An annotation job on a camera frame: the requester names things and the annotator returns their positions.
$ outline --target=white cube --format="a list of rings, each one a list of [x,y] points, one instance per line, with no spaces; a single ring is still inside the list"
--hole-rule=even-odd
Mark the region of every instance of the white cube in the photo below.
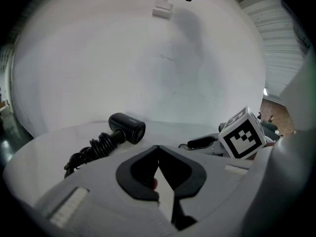
[[[266,145],[262,126],[248,106],[228,120],[218,139],[231,158],[248,158]]]

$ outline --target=white backdrop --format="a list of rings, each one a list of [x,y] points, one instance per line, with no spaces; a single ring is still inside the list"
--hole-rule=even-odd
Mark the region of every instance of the white backdrop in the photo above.
[[[217,127],[265,85],[262,39],[234,0],[46,0],[23,30],[12,97],[38,136],[124,112]]]

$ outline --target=concrete floor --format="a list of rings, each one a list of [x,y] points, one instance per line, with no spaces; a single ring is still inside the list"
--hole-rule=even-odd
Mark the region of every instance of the concrete floor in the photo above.
[[[24,129],[13,114],[0,121],[0,171],[13,155],[33,137]]]

